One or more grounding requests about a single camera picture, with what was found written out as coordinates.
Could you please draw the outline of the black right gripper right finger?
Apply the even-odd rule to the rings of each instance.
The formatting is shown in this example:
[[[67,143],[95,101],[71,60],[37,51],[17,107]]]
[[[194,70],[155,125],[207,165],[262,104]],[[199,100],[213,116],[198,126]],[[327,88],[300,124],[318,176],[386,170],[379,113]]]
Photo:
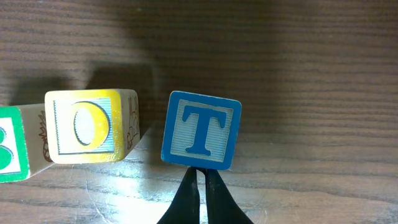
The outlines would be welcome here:
[[[253,224],[230,194],[217,170],[198,168],[205,175],[209,224]]]

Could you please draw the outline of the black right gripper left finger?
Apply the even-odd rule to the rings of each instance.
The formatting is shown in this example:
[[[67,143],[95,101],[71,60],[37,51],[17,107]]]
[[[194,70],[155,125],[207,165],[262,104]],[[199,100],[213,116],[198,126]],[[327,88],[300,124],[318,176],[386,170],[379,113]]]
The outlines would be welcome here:
[[[158,224],[199,224],[200,194],[197,171],[189,167],[180,183],[172,203]]]

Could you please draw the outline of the blue T block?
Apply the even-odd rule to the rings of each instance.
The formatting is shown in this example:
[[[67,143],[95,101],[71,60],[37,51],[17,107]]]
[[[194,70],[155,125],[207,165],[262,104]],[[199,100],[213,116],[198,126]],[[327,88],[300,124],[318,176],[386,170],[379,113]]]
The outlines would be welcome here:
[[[171,164],[229,169],[242,108],[238,100],[186,91],[171,92],[161,159]]]

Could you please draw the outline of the green B block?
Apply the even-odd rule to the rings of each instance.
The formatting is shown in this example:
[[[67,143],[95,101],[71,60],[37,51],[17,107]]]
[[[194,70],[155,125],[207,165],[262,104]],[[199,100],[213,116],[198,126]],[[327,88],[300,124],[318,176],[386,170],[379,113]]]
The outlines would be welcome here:
[[[1,107],[1,182],[23,181],[53,165],[44,104]]]

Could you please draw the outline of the yellow K side block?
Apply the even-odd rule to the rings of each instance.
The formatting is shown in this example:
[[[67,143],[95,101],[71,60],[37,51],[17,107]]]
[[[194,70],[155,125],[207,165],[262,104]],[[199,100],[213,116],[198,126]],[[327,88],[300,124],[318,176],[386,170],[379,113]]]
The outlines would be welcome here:
[[[135,90],[49,91],[45,115],[49,154],[57,164],[121,161],[141,138]]]

